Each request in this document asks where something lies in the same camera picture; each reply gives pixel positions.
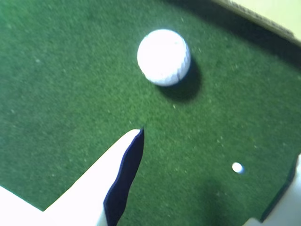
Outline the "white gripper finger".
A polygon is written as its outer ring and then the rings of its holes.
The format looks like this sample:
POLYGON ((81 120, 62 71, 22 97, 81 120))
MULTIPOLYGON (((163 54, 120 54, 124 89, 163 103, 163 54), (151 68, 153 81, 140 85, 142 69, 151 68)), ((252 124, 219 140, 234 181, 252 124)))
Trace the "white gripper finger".
POLYGON ((301 224, 301 156, 298 155, 284 185, 261 217, 264 226, 301 224))
POLYGON ((127 206, 144 149, 144 129, 121 136, 32 226, 116 226, 127 206))

